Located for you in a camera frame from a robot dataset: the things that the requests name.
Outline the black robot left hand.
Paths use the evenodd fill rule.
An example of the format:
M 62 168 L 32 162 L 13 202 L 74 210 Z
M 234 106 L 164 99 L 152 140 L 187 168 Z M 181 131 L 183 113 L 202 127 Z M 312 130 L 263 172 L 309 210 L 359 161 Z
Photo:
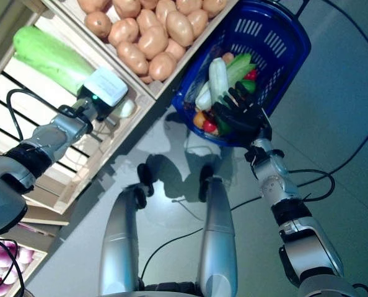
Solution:
M 98 122 L 104 121 L 114 110 L 113 106 L 105 103 L 98 95 L 90 91 L 87 87 L 82 85 L 77 92 L 77 99 L 89 99 L 91 105 L 96 110 L 96 120 Z

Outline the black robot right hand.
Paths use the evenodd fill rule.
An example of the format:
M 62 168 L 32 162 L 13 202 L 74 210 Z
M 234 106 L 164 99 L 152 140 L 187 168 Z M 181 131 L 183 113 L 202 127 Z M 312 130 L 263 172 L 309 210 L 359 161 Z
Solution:
M 234 88 L 230 87 L 222 101 L 212 105 L 212 110 L 235 132 L 249 137 L 255 137 L 265 123 L 254 94 L 248 91 L 242 81 L 236 82 Z

